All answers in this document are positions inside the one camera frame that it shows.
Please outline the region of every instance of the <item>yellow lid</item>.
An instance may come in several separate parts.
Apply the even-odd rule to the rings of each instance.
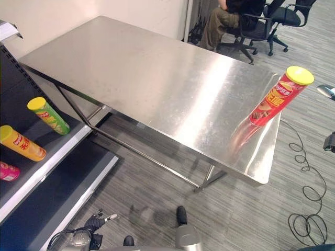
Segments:
[[[29,110],[35,111],[35,110],[43,108],[46,105],[46,103],[47,101],[45,98],[37,97],[29,101],[27,104],[27,107]]]
[[[13,129],[9,125],[3,125],[0,127],[0,142],[7,140],[13,132]]]
[[[287,68],[286,76],[299,85],[309,85],[314,82],[311,72],[299,66],[290,66]]]

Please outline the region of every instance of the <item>chips can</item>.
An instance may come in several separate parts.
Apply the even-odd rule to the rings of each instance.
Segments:
[[[46,150],[15,131],[9,125],[0,127],[0,143],[32,161],[41,161],[47,154]]]
[[[255,126],[264,126],[313,81],[314,77],[308,70],[290,66],[249,115],[250,122]]]
[[[70,126],[48,104],[45,98],[43,97],[33,98],[31,101],[29,101],[27,107],[58,134],[65,135],[70,131]]]
[[[20,175],[20,169],[0,161],[0,179],[5,181],[16,180]]]

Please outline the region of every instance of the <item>chair base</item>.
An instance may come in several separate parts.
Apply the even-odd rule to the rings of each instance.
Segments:
[[[272,55],[273,55],[273,52],[272,52],[272,51],[273,51],[273,42],[278,43],[278,44],[284,46],[285,48],[283,49],[283,51],[284,51],[284,52],[288,52],[288,45],[285,44],[283,41],[281,41],[281,40],[278,38],[277,35],[275,35],[276,31],[277,31],[276,28],[273,29],[273,31],[271,32],[270,36],[267,38],[267,41],[268,41],[269,46],[270,46],[270,51],[269,51],[269,53],[268,53],[269,56],[272,56]],[[251,40],[250,43],[249,43],[249,45],[252,46],[252,45],[253,45],[253,42],[254,42],[254,40]]]
[[[233,50],[234,52],[241,51],[244,55],[247,56],[248,59],[250,59],[249,64],[253,65],[253,58],[247,50],[253,50],[252,54],[256,55],[258,53],[257,48],[253,47],[253,46],[250,46],[250,45],[243,44],[244,40],[245,40],[245,38],[241,38],[240,41],[238,41],[238,39],[236,39],[234,43],[220,43],[220,44],[218,44],[217,48],[231,47],[231,48],[234,48],[234,50]]]

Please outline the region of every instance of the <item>black cable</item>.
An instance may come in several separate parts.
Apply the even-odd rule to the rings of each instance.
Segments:
[[[307,160],[307,153],[304,149],[304,144],[303,144],[303,141],[299,135],[299,133],[297,132],[297,130],[295,130],[290,124],[288,124],[286,121],[284,120],[281,120],[281,122],[283,122],[286,126],[288,126],[292,131],[294,131],[297,136],[298,136],[298,139],[300,141],[300,144],[297,144],[297,143],[289,143],[288,146],[289,148],[294,151],[294,152],[299,152],[299,154],[295,155],[294,156],[294,160],[296,162],[298,162],[299,164],[305,164],[301,170],[303,172],[308,172],[308,171],[315,171],[318,176],[321,178],[321,180],[323,181],[323,184],[324,184],[324,192],[322,195],[320,195],[313,187],[311,186],[303,186],[303,194],[304,196],[310,200],[310,201],[314,201],[314,202],[319,202],[319,209],[316,213],[313,213],[313,214],[310,214],[310,215],[306,215],[306,214],[298,214],[298,213],[292,213],[290,214],[290,216],[288,217],[288,226],[289,226],[289,229],[291,230],[292,234],[294,235],[294,237],[300,241],[302,244],[306,245],[306,246],[314,246],[314,245],[320,245],[320,244],[325,244],[326,243],[326,240],[327,240],[327,237],[328,237],[328,230],[327,230],[327,225],[324,221],[324,219],[319,216],[319,213],[322,209],[322,198],[325,196],[326,192],[327,192],[327,184],[326,184],[326,181],[325,179],[323,178],[323,176],[321,175],[321,173],[316,170],[314,167],[310,166],[309,163],[308,163],[308,160]],[[316,199],[313,199],[311,198],[309,195],[306,194],[306,190],[311,190],[313,191],[316,195],[317,195],[317,198]],[[297,229],[297,222],[298,220],[302,221],[305,225],[305,228],[304,229],[300,229],[298,230]],[[318,234],[319,236],[321,236],[322,238],[322,242],[321,243],[318,243],[314,237],[312,237],[312,226],[314,226],[313,229],[317,228],[318,230]],[[313,245],[310,245],[310,243],[306,243],[304,242],[304,240],[302,239],[305,239],[305,238],[309,238],[311,240],[311,242],[313,242]]]
[[[80,230],[85,230],[88,232],[90,239],[92,239],[92,233],[85,227],[79,227],[78,229],[65,229],[61,232],[56,233],[50,240],[49,245],[47,247],[47,250],[50,250],[53,247],[53,244],[64,234],[75,234],[75,232],[80,231]]]
[[[59,237],[61,237],[64,234],[72,234],[74,233],[74,230],[71,229],[65,229],[61,232],[56,233],[50,240],[49,245],[47,247],[47,250],[50,250],[53,246],[53,244],[58,240]]]

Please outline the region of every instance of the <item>green chips can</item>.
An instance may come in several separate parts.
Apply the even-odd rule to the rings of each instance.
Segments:
[[[60,135],[65,135],[70,131],[70,126],[48,104],[45,98],[33,98],[29,101],[27,107]]]

